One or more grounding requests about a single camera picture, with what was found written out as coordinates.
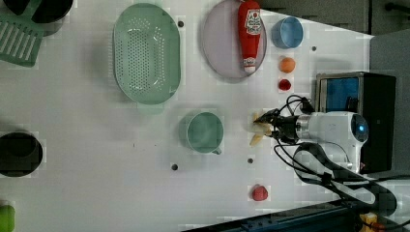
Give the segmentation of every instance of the green object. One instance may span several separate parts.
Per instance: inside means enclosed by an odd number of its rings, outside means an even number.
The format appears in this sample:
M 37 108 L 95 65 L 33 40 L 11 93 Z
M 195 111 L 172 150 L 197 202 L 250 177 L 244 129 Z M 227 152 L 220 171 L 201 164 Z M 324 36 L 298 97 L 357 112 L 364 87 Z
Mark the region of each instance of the green object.
M 180 137 L 188 147 L 199 153 L 220 155 L 223 125 L 218 116 L 210 112 L 189 115 L 181 122 Z
M 130 99 L 163 103 L 181 80 L 178 27 L 163 9 L 135 4 L 115 23 L 114 59 L 117 82 Z
M 15 229 L 15 208 L 0 207 L 0 232 L 12 232 Z
M 0 15 L 0 59 L 24 67 L 36 64 L 44 29 L 31 20 L 42 0 L 30 0 L 22 15 Z

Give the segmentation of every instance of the pink plate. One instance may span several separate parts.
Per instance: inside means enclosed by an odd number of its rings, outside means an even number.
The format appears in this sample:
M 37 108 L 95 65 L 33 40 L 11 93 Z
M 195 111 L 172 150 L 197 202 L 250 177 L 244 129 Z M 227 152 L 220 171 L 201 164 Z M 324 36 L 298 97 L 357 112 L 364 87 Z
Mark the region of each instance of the pink plate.
M 241 78 L 250 76 L 244 71 L 238 32 L 240 0 L 224 0 L 208 14 L 202 31 L 202 45 L 208 63 L 223 77 Z M 266 31 L 262 23 L 256 70 L 265 58 Z

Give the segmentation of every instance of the red cap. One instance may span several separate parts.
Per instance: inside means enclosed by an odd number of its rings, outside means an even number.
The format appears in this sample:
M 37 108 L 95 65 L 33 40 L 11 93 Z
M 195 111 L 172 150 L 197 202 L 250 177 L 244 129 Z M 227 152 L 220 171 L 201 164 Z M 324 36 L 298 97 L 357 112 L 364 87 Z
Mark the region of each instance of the red cap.
M 279 83 L 279 89 L 282 91 L 288 91 L 290 90 L 290 87 L 292 87 L 292 84 L 287 79 L 283 79 Z

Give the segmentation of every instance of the label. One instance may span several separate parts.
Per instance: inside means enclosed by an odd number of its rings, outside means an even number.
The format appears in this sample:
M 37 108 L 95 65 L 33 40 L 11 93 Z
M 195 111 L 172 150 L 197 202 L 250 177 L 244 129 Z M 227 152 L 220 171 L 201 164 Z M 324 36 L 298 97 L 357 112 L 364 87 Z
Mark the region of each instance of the label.
M 253 57 L 249 57 L 248 59 L 244 59 L 244 66 L 255 66 L 256 65 L 256 59 Z
M 248 10 L 247 20 L 245 21 L 247 33 L 250 35 L 259 35 L 262 29 L 262 19 L 260 18 L 260 10 Z

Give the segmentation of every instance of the black box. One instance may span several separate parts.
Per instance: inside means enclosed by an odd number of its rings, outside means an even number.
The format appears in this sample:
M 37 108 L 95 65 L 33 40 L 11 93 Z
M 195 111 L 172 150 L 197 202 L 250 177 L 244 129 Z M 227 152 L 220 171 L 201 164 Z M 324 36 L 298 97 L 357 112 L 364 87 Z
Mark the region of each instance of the black box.
M 351 111 L 368 123 L 368 141 L 362 148 L 362 174 L 392 168 L 395 123 L 395 77 L 369 72 L 319 74 L 315 109 Z

